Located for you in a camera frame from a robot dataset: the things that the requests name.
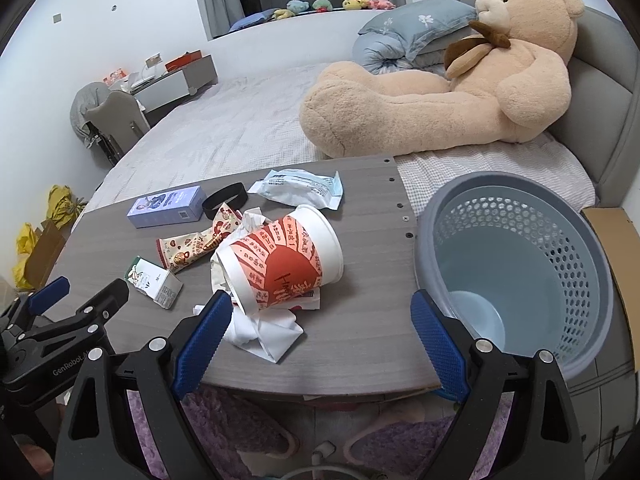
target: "black hair tie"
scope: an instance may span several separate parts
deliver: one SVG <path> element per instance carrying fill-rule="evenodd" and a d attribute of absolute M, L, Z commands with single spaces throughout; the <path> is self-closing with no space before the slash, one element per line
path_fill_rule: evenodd
<path fill-rule="evenodd" d="M 236 182 L 230 186 L 223 187 L 221 190 L 207 197 L 202 203 L 202 210 L 209 220 L 213 220 L 223 202 L 231 209 L 237 210 L 240 209 L 248 199 L 249 197 L 246 194 L 246 189 L 242 182 Z"/>

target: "purple box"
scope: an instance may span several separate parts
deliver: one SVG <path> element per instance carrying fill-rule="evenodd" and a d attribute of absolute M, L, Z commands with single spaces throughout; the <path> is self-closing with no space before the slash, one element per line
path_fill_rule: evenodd
<path fill-rule="evenodd" d="M 200 186 L 158 192 L 137 199 L 127 218 L 135 227 L 196 222 L 206 197 Z"/>

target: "plastic basket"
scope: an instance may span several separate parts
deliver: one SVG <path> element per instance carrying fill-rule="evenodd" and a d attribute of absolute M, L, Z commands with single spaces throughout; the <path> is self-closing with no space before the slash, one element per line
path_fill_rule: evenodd
<path fill-rule="evenodd" d="M 443 186 L 418 219 L 415 259 L 418 284 L 446 316 L 505 352 L 551 351 L 566 380 L 604 343 L 613 291 L 600 243 L 532 180 L 478 172 Z"/>

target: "cardboard box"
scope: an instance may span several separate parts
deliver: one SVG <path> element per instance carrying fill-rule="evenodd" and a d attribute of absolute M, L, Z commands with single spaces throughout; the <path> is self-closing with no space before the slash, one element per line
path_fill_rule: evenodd
<path fill-rule="evenodd" d="M 182 282 L 172 273 L 140 256 L 133 259 L 124 278 L 162 308 L 171 308 L 182 288 Z"/>
<path fill-rule="evenodd" d="M 188 65 L 189 63 L 196 61 L 202 57 L 202 51 L 196 50 L 195 52 L 187 52 L 183 56 L 177 57 L 174 60 L 171 60 L 169 63 L 165 65 L 167 72 L 171 72 L 171 70 L 178 70 L 179 68 Z"/>
<path fill-rule="evenodd" d="M 640 236 L 619 207 L 582 210 L 604 250 L 631 332 L 636 372 L 640 370 Z"/>
<path fill-rule="evenodd" d="M 45 220 L 42 223 L 42 234 L 40 230 L 36 232 L 40 234 L 40 238 L 33 247 L 33 252 L 27 258 L 24 264 L 24 277 L 35 290 L 40 290 L 47 284 L 51 269 L 56 264 L 58 256 L 65 246 L 70 224 L 65 233 L 60 231 L 51 220 Z"/>
<path fill-rule="evenodd" d="M 127 213 L 139 227 L 197 222 L 207 195 L 200 186 L 163 191 L 137 199 Z"/>

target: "teddy bear leg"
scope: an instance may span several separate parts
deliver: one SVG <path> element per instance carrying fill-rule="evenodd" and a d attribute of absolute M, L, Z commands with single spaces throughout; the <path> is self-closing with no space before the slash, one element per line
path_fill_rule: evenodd
<path fill-rule="evenodd" d="M 449 81 L 422 70 L 402 70 L 373 75 L 352 61 L 339 61 L 322 70 L 318 82 L 339 79 L 360 83 L 382 95 L 438 94 L 449 91 Z"/>
<path fill-rule="evenodd" d="M 509 137 L 514 128 L 492 96 L 384 96 L 340 80 L 313 86 L 300 107 L 300 125 L 311 142 L 332 157 L 485 144 Z"/>

